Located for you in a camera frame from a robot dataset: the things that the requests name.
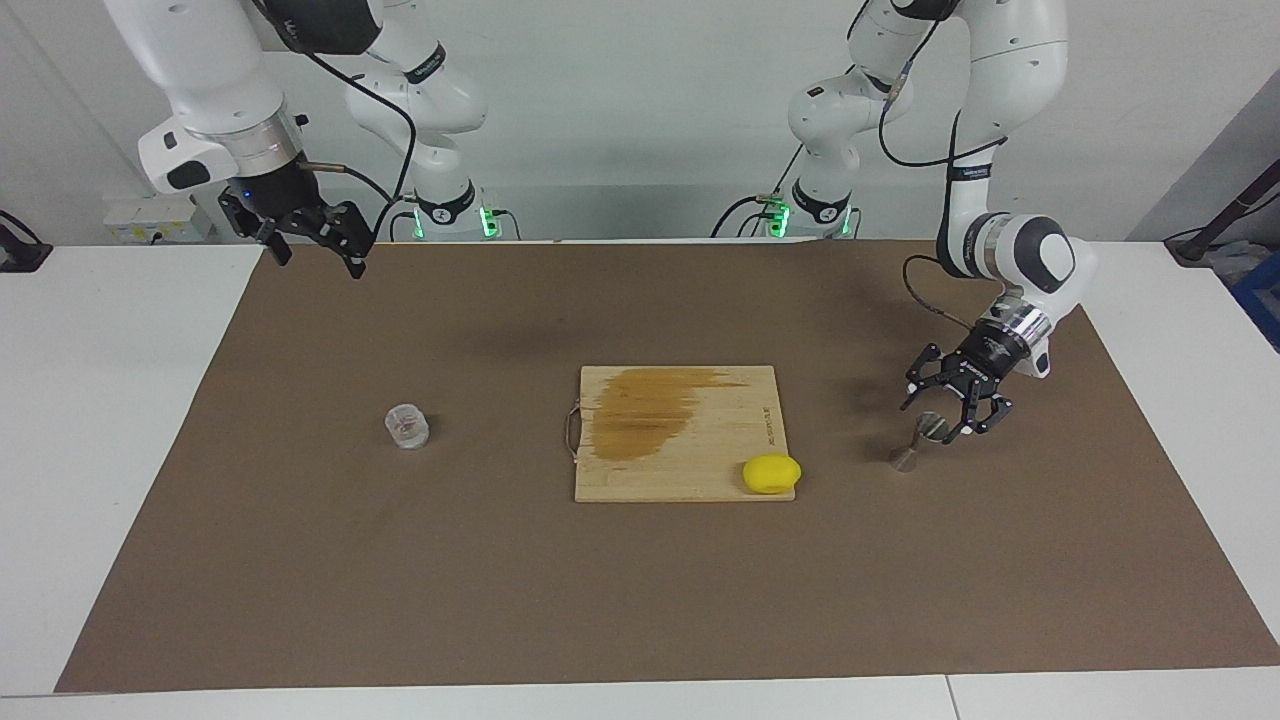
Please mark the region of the brown table mat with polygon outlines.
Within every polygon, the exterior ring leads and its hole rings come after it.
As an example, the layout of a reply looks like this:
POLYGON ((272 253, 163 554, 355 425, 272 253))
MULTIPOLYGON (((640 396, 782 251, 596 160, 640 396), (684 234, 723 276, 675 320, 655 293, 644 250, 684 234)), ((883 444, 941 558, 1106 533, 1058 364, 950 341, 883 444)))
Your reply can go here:
POLYGON ((905 242, 255 268, 59 692, 1280 665, 1084 313, 901 475, 905 242), (771 365, 791 502, 579 503, 586 365, 771 365), (428 443, 396 447, 399 404, 428 443))

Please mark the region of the black clamp stand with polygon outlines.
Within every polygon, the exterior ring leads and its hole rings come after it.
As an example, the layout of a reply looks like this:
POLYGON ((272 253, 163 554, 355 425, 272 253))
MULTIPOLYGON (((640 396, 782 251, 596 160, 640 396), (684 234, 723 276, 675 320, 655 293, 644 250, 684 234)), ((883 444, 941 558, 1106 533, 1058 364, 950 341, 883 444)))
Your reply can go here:
POLYGON ((52 250, 23 220, 0 209, 0 273, 33 273, 52 250))

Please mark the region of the stained wooden cutting board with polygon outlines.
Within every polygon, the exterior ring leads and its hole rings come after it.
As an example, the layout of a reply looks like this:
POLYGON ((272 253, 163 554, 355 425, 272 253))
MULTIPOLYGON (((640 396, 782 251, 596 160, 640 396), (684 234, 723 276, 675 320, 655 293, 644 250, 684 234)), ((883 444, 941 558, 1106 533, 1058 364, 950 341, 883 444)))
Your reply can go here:
POLYGON ((579 372, 567 425, 579 503, 790 502, 744 479, 755 457, 790 454, 774 368, 600 366, 579 372))

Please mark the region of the black stand with pole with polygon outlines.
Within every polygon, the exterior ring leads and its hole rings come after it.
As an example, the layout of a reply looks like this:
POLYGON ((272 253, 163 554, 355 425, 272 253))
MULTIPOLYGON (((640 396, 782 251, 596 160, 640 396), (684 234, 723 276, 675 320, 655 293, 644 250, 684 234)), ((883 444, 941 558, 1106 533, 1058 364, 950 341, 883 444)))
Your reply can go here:
POLYGON ((1280 200, 1280 158, 1202 227, 1180 231, 1161 245, 1180 266, 1202 266, 1213 242, 1239 220, 1280 200))

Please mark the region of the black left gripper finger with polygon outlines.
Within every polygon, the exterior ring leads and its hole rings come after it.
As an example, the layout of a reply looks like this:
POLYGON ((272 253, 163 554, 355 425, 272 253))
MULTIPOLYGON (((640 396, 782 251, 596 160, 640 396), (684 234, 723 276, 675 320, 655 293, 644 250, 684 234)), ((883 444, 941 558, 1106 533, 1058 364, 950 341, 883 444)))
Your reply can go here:
POLYGON ((998 383, 969 383, 959 393, 960 419, 943 442, 955 442, 961 436, 986 434, 1012 411, 1012 402, 1000 393, 998 383))
POLYGON ((942 389, 963 401, 963 391, 955 383, 961 374, 959 348, 943 352, 938 345, 927 345, 906 370, 906 396, 900 411, 906 411, 927 389, 942 389))

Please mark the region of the steel double jigger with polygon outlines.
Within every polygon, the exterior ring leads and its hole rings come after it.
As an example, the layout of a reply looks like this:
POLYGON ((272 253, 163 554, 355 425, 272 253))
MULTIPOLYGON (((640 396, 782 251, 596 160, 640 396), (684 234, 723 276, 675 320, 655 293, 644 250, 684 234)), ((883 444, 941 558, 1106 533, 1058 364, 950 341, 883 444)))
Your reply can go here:
POLYGON ((890 455, 890 466, 899 473, 915 469, 920 452, 925 446, 942 445, 950 436, 951 425, 946 418, 934 411, 922 413, 913 427, 910 441, 890 455))

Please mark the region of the blue crate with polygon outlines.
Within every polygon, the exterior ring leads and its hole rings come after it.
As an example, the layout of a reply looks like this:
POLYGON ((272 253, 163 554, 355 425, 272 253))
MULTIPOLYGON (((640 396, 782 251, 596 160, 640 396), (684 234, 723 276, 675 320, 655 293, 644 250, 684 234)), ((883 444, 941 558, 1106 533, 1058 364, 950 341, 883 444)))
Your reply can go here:
POLYGON ((1280 250, 1230 284, 1229 292, 1280 354, 1280 250))

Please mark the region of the small clear plastic cup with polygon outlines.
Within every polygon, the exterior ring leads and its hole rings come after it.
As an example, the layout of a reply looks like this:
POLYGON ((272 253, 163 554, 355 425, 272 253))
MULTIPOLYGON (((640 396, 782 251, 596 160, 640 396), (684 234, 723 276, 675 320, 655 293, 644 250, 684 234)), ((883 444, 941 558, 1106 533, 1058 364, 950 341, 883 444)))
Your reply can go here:
POLYGON ((396 445, 402 450, 424 447, 430 437, 430 424, 413 404, 399 404, 387 411, 384 425, 396 445))

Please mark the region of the white wall socket box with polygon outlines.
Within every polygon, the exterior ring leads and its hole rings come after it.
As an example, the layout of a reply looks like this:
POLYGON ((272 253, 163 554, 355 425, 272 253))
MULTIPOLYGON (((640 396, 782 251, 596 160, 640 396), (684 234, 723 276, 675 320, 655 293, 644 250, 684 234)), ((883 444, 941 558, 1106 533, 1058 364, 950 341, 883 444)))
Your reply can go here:
POLYGON ((113 202, 102 227, 120 243, 209 243, 216 228, 191 196, 156 196, 113 202))

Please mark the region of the yellow lemon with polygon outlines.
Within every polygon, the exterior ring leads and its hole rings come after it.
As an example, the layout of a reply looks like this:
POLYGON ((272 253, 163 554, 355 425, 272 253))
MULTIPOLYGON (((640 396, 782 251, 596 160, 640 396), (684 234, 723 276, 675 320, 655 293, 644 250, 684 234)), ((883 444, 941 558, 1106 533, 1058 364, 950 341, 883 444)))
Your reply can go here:
POLYGON ((744 486, 754 495, 781 496, 795 491, 803 478, 797 460, 786 454, 764 454, 742 465, 744 486))

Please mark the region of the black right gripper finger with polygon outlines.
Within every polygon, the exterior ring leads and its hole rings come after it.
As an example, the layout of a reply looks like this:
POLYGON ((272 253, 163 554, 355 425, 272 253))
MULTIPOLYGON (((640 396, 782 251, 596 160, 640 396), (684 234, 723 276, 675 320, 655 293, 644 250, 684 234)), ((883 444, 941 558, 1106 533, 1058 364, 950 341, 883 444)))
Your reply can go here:
POLYGON ((253 241, 268 250, 268 254, 278 266, 287 266, 292 259, 292 250, 279 229, 279 219, 274 217, 256 217, 255 220, 253 241))
POLYGON ((339 256, 353 281, 366 272, 366 258, 374 246, 374 233, 355 202, 320 208, 316 243, 339 256))

